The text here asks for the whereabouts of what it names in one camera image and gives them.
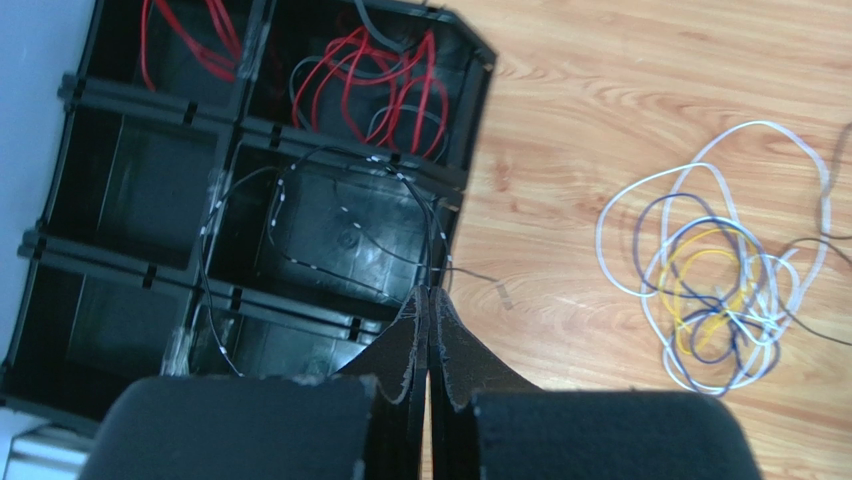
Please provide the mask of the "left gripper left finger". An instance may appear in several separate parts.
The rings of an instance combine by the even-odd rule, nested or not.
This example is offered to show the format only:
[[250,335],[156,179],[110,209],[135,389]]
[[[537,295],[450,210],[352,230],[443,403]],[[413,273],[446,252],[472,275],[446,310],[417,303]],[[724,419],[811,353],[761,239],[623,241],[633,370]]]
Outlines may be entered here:
[[428,291],[327,377],[150,377],[102,422],[85,479],[415,479]]

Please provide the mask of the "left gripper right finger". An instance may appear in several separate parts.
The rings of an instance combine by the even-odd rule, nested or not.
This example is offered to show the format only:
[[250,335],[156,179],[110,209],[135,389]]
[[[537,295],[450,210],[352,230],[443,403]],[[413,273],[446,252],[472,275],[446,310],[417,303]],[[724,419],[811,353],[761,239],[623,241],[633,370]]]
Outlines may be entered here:
[[757,479],[741,427],[689,392],[545,390],[429,299],[437,479]]

